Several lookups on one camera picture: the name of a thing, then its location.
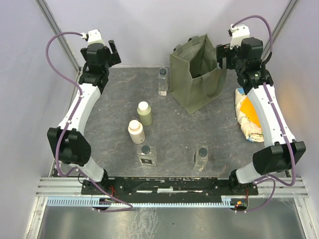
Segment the olive green canvas bag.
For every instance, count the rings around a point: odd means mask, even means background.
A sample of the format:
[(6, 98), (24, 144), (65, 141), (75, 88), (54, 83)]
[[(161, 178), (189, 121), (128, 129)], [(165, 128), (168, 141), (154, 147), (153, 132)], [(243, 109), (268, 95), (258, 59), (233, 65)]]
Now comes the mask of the olive green canvas bag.
[(227, 76), (227, 69), (217, 67), (208, 35), (177, 45), (169, 56), (169, 71), (169, 91), (190, 115), (221, 95)]

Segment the green liquid white-cap bottle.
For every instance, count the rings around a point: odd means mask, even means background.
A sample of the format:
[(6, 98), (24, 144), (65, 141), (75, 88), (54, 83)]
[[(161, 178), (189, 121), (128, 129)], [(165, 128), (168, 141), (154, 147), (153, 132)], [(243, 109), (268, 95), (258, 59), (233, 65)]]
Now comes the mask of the green liquid white-cap bottle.
[(149, 126), (152, 124), (152, 109), (151, 106), (145, 102), (142, 101), (138, 104), (137, 108), (138, 115), (140, 116), (140, 121), (143, 126)]

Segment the beige white-cap bottle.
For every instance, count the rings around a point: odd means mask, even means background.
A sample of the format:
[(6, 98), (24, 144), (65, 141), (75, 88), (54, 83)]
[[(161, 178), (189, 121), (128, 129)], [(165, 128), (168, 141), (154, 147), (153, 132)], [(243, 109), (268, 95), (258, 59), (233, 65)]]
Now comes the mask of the beige white-cap bottle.
[(145, 141), (144, 128), (138, 120), (134, 119), (129, 122), (128, 132), (133, 143), (141, 144)]

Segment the clear bottle black label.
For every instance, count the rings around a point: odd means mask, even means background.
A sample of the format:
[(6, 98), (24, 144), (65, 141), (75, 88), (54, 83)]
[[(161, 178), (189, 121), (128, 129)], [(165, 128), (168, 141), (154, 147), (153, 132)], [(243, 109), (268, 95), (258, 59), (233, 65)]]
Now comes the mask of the clear bottle black label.
[(141, 165), (155, 166), (157, 161), (157, 151), (153, 146), (139, 145), (137, 156)]

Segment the clear bottle dark cap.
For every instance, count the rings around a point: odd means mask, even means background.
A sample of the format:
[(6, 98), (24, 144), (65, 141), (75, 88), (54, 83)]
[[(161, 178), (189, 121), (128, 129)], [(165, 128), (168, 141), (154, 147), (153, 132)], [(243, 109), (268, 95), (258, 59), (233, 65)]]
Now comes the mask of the clear bottle dark cap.
[(202, 172), (208, 163), (208, 147), (207, 145), (198, 145), (193, 156), (193, 170)]

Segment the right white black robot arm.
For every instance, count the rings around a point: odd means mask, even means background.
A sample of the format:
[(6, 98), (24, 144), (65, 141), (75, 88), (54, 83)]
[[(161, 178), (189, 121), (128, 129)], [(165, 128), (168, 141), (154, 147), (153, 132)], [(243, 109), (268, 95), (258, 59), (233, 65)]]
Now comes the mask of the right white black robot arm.
[(255, 37), (241, 40), (239, 46), (216, 46), (216, 59), (220, 67), (235, 70), (237, 81), (243, 88), (257, 113), (264, 136), (264, 149), (253, 154), (252, 162), (235, 171), (236, 178), (228, 182), (232, 194), (241, 194), (247, 183), (260, 183), (267, 179), (278, 181), (274, 174), (291, 170), (293, 186), (296, 181), (296, 163), (306, 151), (303, 141), (297, 141), (289, 130), (276, 99), (274, 82), (261, 59), (263, 42)]

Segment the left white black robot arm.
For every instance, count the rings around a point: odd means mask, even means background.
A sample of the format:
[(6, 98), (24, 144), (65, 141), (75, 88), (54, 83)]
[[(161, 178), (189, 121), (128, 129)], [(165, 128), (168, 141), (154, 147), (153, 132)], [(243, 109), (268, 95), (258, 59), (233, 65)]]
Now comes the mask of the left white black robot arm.
[(109, 80), (110, 67), (121, 63), (114, 41), (109, 40), (108, 43), (106, 46), (98, 40), (81, 49), (85, 64), (76, 98), (59, 126), (51, 127), (47, 132), (54, 158), (83, 172), (93, 181), (92, 187), (98, 194), (106, 194), (110, 182), (107, 172), (91, 156), (91, 146), (84, 137), (84, 129)]

